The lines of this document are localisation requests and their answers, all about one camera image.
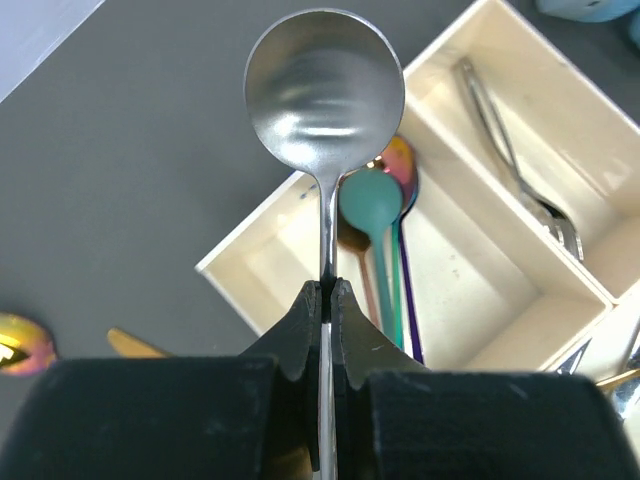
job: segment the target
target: gray table surface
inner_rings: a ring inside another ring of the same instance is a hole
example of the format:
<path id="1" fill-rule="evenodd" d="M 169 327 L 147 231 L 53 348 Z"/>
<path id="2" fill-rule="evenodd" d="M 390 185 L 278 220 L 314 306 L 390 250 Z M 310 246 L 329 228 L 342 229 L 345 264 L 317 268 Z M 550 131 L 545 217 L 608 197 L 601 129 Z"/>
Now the gray table surface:
<path id="1" fill-rule="evenodd" d="M 289 174 L 245 115 L 254 41 L 292 11 L 340 7 L 406 64 L 470 3 L 108 0 L 0 104 L 0 310 L 49 327 L 64 357 L 114 356 L 114 325 L 176 354 L 241 351 L 254 334 L 193 267 Z M 639 56 L 617 25 L 513 3 L 640 119 Z M 34 380 L 0 377 L 0 441 Z"/>

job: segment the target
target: purple spoon handle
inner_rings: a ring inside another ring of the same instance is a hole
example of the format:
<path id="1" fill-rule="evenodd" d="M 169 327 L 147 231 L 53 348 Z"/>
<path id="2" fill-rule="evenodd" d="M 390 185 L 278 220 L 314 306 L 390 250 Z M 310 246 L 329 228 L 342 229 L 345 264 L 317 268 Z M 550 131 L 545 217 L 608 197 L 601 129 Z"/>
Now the purple spoon handle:
<path id="1" fill-rule="evenodd" d="M 411 273 L 409 271 L 409 258 L 407 246 L 404 243 L 402 220 L 398 225 L 398 243 L 400 244 L 400 258 L 402 259 L 402 278 L 404 279 L 404 291 L 407 298 L 407 310 L 409 311 L 409 332 L 411 333 L 411 348 L 416 362 L 424 365 L 422 345 L 420 344 L 420 332 L 418 331 L 418 319 L 416 317 L 416 305 L 413 301 L 413 288 L 411 287 Z"/>

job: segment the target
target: spoon bowl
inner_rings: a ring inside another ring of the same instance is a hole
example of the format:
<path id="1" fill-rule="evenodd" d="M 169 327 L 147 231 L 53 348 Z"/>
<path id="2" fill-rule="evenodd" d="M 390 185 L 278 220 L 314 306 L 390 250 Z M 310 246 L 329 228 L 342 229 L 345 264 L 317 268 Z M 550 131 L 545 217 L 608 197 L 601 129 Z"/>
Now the spoon bowl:
<path id="1" fill-rule="evenodd" d="M 276 158 L 337 177 L 386 147 L 404 109 L 404 79 L 388 41 L 369 22 L 341 10 L 307 10 L 258 40 L 246 67 L 245 101 Z"/>

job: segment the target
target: spoon handle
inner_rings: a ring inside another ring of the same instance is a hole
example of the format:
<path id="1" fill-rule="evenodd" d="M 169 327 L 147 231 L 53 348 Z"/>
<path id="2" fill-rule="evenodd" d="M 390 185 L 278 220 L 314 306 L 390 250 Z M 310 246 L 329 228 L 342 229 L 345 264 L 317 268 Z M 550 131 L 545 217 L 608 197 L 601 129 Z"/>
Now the spoon handle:
<path id="1" fill-rule="evenodd" d="M 491 98 L 491 95 L 489 95 L 484 83 L 482 83 L 480 77 L 476 73 L 476 69 L 473 66 L 473 63 L 471 63 L 471 60 L 463 58 L 460 60 L 459 65 L 471 99 L 476 107 L 478 116 L 480 117 L 480 124 L 484 128 L 487 138 L 493 145 L 496 153 L 505 163 L 511 173 L 511 176 L 518 183 L 520 191 L 522 192 L 524 190 L 524 178 L 522 178 L 522 174 L 520 173 L 518 159 L 516 157 L 513 144 L 511 143 L 511 138 L 507 132 L 507 127 L 500 115 L 500 111 Z M 495 134 L 493 127 L 498 131 L 497 135 Z M 500 138 L 500 141 L 504 145 L 506 154 L 502 150 L 498 138 Z"/>
<path id="2" fill-rule="evenodd" d="M 171 356 L 117 327 L 109 329 L 107 332 L 107 340 L 113 349 L 123 357 L 166 358 Z"/>
<path id="3" fill-rule="evenodd" d="M 373 294 L 369 267 L 367 267 L 367 259 L 364 252 L 358 253 L 358 263 L 360 264 L 364 296 L 367 299 L 367 308 L 369 309 L 369 320 L 371 320 L 371 323 L 373 323 L 378 330 L 381 330 L 382 326 L 380 325 L 380 317 L 378 316 L 378 306 L 376 305 L 376 297 Z"/>
<path id="4" fill-rule="evenodd" d="M 404 292 L 407 299 L 407 310 L 409 312 L 409 332 L 411 333 L 411 348 L 413 350 L 413 359 L 416 362 L 420 362 L 424 365 L 422 344 L 420 343 L 420 330 L 418 329 L 418 317 L 416 315 L 416 304 L 413 300 L 413 287 L 411 286 L 409 254 L 407 252 L 407 244 L 404 241 L 402 220 L 398 223 L 398 244 L 400 245 L 400 256 L 402 257 L 402 274 L 404 278 Z"/>
<path id="5" fill-rule="evenodd" d="M 336 283 L 338 256 L 338 179 L 318 179 L 320 189 L 320 287 L 322 288 L 323 315 L 325 306 L 330 312 L 329 300 Z"/>
<path id="6" fill-rule="evenodd" d="M 391 285 L 393 286 L 393 315 L 395 321 L 396 335 L 403 337 L 404 328 L 402 325 L 402 299 L 400 298 L 400 253 L 398 252 L 398 227 L 400 217 L 391 224 Z"/>
<path id="7" fill-rule="evenodd" d="M 640 377 L 640 368 L 634 368 L 633 370 L 627 370 L 626 372 L 621 373 L 620 375 L 615 375 L 605 380 L 601 380 L 598 383 L 596 383 L 596 386 L 603 392 L 608 392 L 638 377 Z"/>
<path id="8" fill-rule="evenodd" d="M 320 373 L 318 381 L 318 437 L 323 480 L 337 478 L 333 353 L 331 351 L 331 294 L 336 284 L 338 257 L 338 181 L 340 177 L 316 178 L 320 189 Z"/>
<path id="9" fill-rule="evenodd" d="M 402 350 L 404 349 L 402 332 L 398 335 L 395 329 L 382 238 L 372 238 L 371 241 L 373 243 L 373 254 L 376 261 L 376 280 L 378 283 L 378 298 L 380 299 L 380 313 L 382 316 L 382 332 Z"/>

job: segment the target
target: silver spoon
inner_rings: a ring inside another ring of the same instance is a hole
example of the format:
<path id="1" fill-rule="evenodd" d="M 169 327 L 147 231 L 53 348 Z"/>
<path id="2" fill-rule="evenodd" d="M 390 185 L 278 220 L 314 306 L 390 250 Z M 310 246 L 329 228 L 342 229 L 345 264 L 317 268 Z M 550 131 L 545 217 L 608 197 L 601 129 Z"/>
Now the silver spoon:
<path id="1" fill-rule="evenodd" d="M 336 281 L 336 187 L 384 150 L 404 109 L 404 78 L 382 33 L 353 13 L 319 9 L 285 17 L 260 37 L 244 95 L 260 141 L 320 190 L 320 474 L 336 475 L 330 296 Z"/>
<path id="2" fill-rule="evenodd" d="M 478 116 L 481 120 L 480 123 L 496 153 L 507 166 L 511 176 L 518 185 L 520 202 L 547 228 L 549 233 L 551 233 L 571 255 L 579 262 L 584 261 L 582 241 L 571 219 L 557 205 L 540 195 L 523 178 L 513 144 L 500 116 L 498 107 L 491 99 L 491 96 L 476 73 L 473 64 L 468 58 L 463 58 L 459 64 L 467 90 L 478 111 Z M 495 130 L 498 131 L 506 154 L 494 133 Z"/>

